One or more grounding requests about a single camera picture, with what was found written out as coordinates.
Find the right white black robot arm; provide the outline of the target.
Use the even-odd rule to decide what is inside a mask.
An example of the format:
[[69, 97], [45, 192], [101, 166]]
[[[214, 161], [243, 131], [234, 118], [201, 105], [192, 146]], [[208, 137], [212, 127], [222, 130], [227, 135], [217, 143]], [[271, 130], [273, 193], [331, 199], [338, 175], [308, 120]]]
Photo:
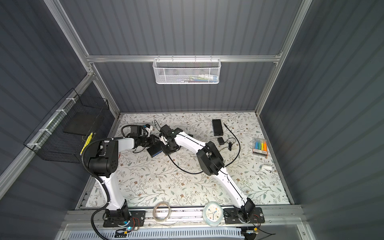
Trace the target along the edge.
[[224, 163], [224, 158], [213, 142], [199, 141], [183, 130], [179, 128], [173, 130], [168, 125], [160, 128], [160, 140], [163, 142], [163, 151], [167, 156], [180, 148], [185, 148], [196, 154], [203, 173], [216, 179], [230, 196], [232, 204], [237, 210], [239, 220], [244, 223], [250, 222], [255, 210], [255, 204], [231, 178]]

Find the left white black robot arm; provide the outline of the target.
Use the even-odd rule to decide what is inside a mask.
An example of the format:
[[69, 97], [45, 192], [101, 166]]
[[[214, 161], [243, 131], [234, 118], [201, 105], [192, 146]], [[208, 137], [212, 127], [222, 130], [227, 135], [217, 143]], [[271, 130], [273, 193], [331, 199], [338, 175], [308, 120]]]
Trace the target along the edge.
[[158, 137], [151, 134], [153, 126], [125, 125], [121, 128], [122, 136], [116, 138], [94, 138], [91, 133], [81, 150], [81, 163], [93, 176], [103, 190], [107, 206], [104, 219], [114, 226], [127, 226], [133, 219], [119, 188], [115, 174], [119, 165], [119, 153], [125, 150], [143, 149], [153, 146]]

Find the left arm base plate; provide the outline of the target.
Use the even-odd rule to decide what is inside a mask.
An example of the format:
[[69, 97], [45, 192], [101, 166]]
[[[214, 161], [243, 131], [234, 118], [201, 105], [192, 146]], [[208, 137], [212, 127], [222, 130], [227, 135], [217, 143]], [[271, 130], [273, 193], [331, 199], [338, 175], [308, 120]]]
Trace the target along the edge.
[[128, 224], [128, 227], [142, 227], [145, 222], [145, 211], [129, 211], [127, 213], [106, 210], [103, 215], [104, 228], [114, 228]]

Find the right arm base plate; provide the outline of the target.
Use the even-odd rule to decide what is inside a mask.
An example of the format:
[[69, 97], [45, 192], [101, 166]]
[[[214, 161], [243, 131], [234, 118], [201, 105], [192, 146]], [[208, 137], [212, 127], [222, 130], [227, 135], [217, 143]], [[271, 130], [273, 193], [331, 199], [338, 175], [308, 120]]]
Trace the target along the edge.
[[263, 210], [259, 207], [256, 207], [251, 212], [247, 212], [247, 213], [237, 208], [225, 208], [224, 219], [225, 219], [225, 223], [228, 225], [265, 223]]

